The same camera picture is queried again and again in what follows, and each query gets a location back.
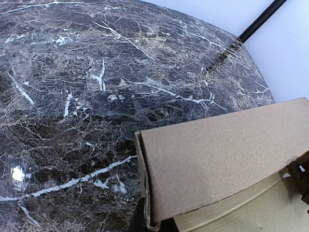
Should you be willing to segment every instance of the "marble tabletop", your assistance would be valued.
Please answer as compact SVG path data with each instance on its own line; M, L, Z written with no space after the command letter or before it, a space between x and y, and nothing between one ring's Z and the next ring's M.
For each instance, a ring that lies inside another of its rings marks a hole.
M236 36L137 0L0 2L0 231L120 232L133 133L274 100Z

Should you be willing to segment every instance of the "cardboard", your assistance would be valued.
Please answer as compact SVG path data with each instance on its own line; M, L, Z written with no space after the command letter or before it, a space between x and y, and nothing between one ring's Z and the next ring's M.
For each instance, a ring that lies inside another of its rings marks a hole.
M309 101L295 99L135 136L147 225L157 231L162 220L252 191L304 155L309 150ZM278 183L270 189L282 188Z

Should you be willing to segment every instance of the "black pole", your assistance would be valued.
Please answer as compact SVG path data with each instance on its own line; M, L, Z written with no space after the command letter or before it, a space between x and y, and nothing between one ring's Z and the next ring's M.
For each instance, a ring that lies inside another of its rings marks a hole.
M240 35L239 39L246 42L287 0L274 0L270 6Z

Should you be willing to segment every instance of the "white wall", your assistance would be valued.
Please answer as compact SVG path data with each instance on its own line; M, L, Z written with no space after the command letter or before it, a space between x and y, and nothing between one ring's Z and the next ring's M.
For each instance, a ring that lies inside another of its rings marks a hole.
M241 33L273 0L146 0ZM288 0L246 43L276 102L309 99L309 0Z

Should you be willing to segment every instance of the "cardboard box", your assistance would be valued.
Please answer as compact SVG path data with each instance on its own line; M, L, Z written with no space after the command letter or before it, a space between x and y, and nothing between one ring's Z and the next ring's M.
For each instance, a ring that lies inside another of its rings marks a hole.
M309 231L307 206L278 171L309 154L309 101L295 99L135 134L147 226Z

